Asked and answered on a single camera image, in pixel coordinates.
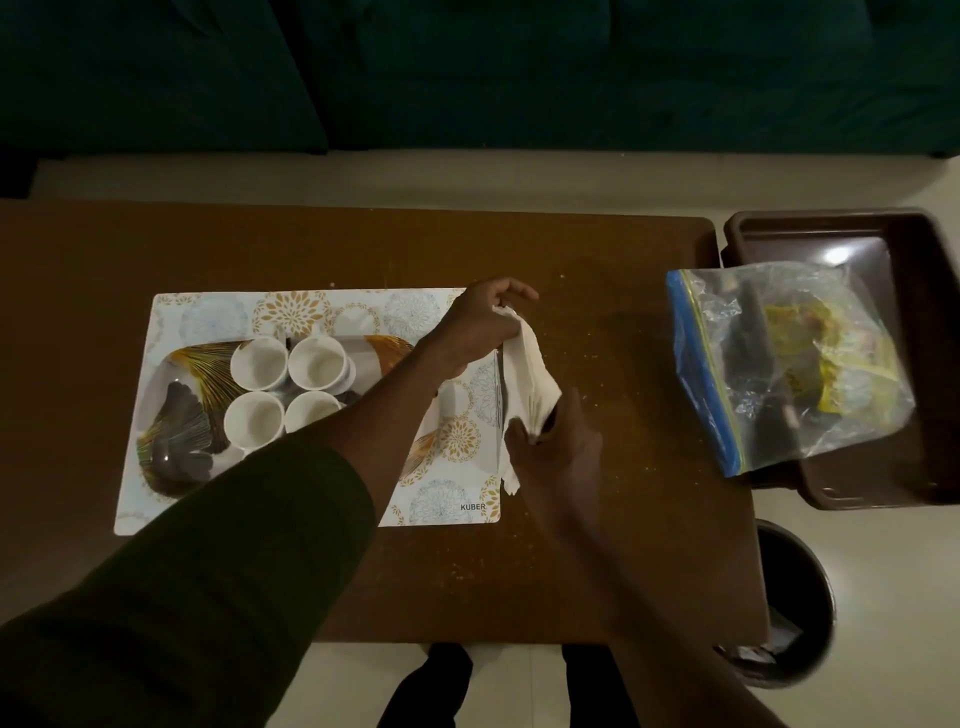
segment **brown container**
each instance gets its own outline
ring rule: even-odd
[[[900,432],[754,471],[754,487],[795,488],[827,510],[960,503],[960,286],[936,221],[919,209],[738,212],[725,232],[725,266],[851,266],[917,401]]]

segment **dark pants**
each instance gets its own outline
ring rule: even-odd
[[[637,728],[634,706],[610,651],[599,644],[565,644],[570,728]],[[467,697],[473,662],[458,644],[434,644],[426,662],[397,687],[379,728],[452,728]]]

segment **white cup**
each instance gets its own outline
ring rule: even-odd
[[[356,379],[357,370],[343,345],[332,336],[314,332],[290,352],[290,378],[301,389],[346,392]]]
[[[257,336],[230,358],[233,381],[251,392],[278,389],[287,378],[287,348],[273,336]]]
[[[245,454],[269,445],[283,434],[283,403],[266,392],[247,392],[230,403],[224,434]]]
[[[296,432],[301,427],[339,412],[342,408],[343,405],[337,398],[327,392],[304,392],[287,407],[287,413],[283,416],[283,428],[287,432]]]

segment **black dustbin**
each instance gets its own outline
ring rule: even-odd
[[[836,604],[827,573],[813,552],[790,531],[756,521],[767,606],[800,630],[774,662],[762,663],[735,656],[730,648],[718,652],[747,685],[786,688],[810,675],[827,657],[836,623]]]

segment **dark green sleeve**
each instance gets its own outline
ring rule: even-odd
[[[0,629],[2,722],[262,726],[374,528],[333,450],[255,453]]]

